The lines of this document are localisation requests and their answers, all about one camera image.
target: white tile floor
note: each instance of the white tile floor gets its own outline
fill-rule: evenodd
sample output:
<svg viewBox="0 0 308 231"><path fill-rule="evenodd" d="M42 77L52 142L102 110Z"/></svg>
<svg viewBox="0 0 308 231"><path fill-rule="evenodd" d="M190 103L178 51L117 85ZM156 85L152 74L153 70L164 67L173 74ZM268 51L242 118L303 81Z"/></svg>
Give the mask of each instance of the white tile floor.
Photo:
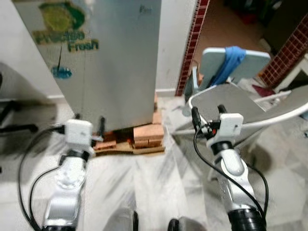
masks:
<svg viewBox="0 0 308 231"><path fill-rule="evenodd" d="M166 126L164 155L111 155L92 159L88 164L84 192L83 216L78 230L103 230L108 218L118 207L130 207L139 214L139 230L165 231L171 218L188 216L202 223L207 230L231 230L220 201L216 182L207 182L208 168L200 163L192 149L192 139L169 136L172 121L168 114L179 99L159 99ZM29 107L11 117L8 123L36 122L46 127L64 122L73 113L68 105ZM308 230L308 139L303 131L308 122L297 117L266 129L257 141L253 155L257 167L269 182L270 202L268 230ZM0 137L0 227L1 230L31 230L22 217L17 201L16 171L20 153L30 138L29 133ZM53 134L35 148L23 173L24 195L42 171L57 165L65 151L61 135ZM264 202L260 178L252 173L250 180L256 197ZM42 221L47 199L53 189L53 176L37 186L34 211Z"/></svg>

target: brown floor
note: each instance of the brown floor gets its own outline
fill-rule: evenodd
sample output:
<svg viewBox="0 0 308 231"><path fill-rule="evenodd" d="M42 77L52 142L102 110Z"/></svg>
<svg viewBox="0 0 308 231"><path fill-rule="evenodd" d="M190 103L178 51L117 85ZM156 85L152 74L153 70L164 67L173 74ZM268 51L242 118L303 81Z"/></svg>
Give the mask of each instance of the brown floor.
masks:
<svg viewBox="0 0 308 231"><path fill-rule="evenodd" d="M202 52L208 47L239 46L248 50L266 51L259 40L264 27L260 23L244 24L223 0L211 0L194 55L200 63Z"/></svg>

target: blue towel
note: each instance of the blue towel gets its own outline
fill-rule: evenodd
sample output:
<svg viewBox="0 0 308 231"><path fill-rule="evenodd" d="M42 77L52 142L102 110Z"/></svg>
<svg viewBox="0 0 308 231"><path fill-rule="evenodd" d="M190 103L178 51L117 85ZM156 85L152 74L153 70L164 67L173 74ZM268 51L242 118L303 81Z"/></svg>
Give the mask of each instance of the blue towel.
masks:
<svg viewBox="0 0 308 231"><path fill-rule="evenodd" d="M211 86L226 82L230 74L237 68L246 56L246 50L239 47L226 47L225 62L212 80Z"/></svg>

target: red brick wall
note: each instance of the red brick wall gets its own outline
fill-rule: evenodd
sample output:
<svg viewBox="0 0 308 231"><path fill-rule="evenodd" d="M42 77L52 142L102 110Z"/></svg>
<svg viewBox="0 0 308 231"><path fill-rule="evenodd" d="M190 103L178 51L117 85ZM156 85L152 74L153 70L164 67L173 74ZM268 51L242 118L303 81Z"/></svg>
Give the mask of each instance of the red brick wall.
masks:
<svg viewBox="0 0 308 231"><path fill-rule="evenodd" d="M189 75L188 72L193 61L193 55L198 43L199 35L209 2L210 0L198 0L197 2L177 85L176 96L181 96L183 94L185 83Z"/></svg>
<svg viewBox="0 0 308 231"><path fill-rule="evenodd" d="M276 87L307 52L308 14L304 16L284 46L263 70L260 78L268 87Z"/></svg>

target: black cable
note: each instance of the black cable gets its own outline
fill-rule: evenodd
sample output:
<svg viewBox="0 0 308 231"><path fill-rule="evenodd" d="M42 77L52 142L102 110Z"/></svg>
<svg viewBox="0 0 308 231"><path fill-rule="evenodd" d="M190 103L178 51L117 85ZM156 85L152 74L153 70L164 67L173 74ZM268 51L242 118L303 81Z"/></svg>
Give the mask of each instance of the black cable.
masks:
<svg viewBox="0 0 308 231"><path fill-rule="evenodd" d="M19 201L19 205L20 208L22 210L22 213L24 215L24 217L26 218L26 220L28 221L28 223L31 225L31 227L35 230L35 231L41 231L39 225L33 221L30 216L28 215L25 206L24 206L24 202L23 202L23 196L22 196L22 190L21 190L21 173L22 173L22 168L23 168L23 164L24 161L27 157L27 155L29 154L30 150L44 137L45 134L49 134L52 131L58 130L58 127L53 127L53 128L48 128L45 130L42 130L41 132L39 132L30 142L30 144L27 146L24 155L20 161L20 164L18 166L18 173L17 173L17 184L18 184L18 201Z"/></svg>
<svg viewBox="0 0 308 231"><path fill-rule="evenodd" d="M262 210L262 207L260 206L259 202L246 190L244 189L239 183L237 183L235 180L233 180L231 177L229 177L228 175L226 175L223 171L221 171L220 169L218 169L217 167L215 167L214 165L212 165L210 162L208 162L207 159L205 159L199 149L198 149L198 146L197 146L197 135L198 133L201 131L201 129L205 127L205 125L203 125L202 127L200 127L196 133L194 134L194 137L193 137L193 146L194 146L194 149L196 151L196 153L198 154L198 156L201 158L201 160L203 160L208 166L210 166L211 168L213 168L216 172L218 172L219 174L221 174L222 176L224 176L225 178L227 178L228 180L230 180L233 184L235 184L237 187L239 187L254 203L255 205L257 206L257 209L259 210L259 213L261 215L261 217L263 218L264 220L264 224L266 225L266 219L265 219L265 216L264 216L264 212Z"/></svg>
<svg viewBox="0 0 308 231"><path fill-rule="evenodd" d="M251 168L252 170L254 170L255 172L257 172L257 174L259 174L259 176L262 178L263 182L264 182L264 187L265 187L265 201L264 201L264 216L266 216L266 212L268 210L268 205L269 205L269 185L267 180L265 179L265 176L262 174L262 172L260 170L258 170L257 168L251 166L250 164L246 163L247 166L249 168Z"/></svg>
<svg viewBox="0 0 308 231"><path fill-rule="evenodd" d="M36 220L34 218L34 214L33 214L33 210L32 210L32 197L33 197L33 192L34 192L35 185L43 176L45 176L46 174L48 174L48 173L50 173L50 172L52 172L54 170L57 170L58 168L59 167L54 167L54 168L52 168L52 169L50 169L48 171L43 172L42 174L39 175L39 177L36 178L36 180L34 181L34 183L31 186L30 196L29 196L29 211L30 211L30 218L31 218L31 220L33 222L35 222L36 224L37 224L37 222L36 222Z"/></svg>

